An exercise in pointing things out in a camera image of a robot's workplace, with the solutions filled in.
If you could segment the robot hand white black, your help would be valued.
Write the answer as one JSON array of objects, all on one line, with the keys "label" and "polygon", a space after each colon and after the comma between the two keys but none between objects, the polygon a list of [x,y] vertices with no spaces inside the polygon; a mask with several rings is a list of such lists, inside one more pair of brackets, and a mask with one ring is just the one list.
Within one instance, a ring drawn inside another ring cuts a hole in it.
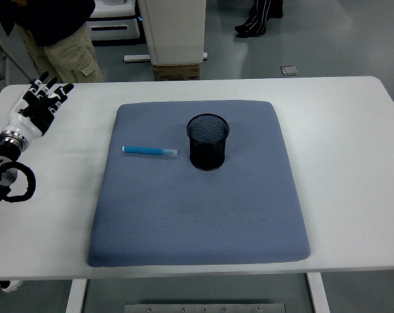
[{"label": "robot hand white black", "polygon": [[55,114],[74,89],[72,83],[57,85],[57,78],[46,82],[49,72],[35,79],[13,104],[7,119],[7,130],[21,134],[27,140],[37,139],[48,131]]}]

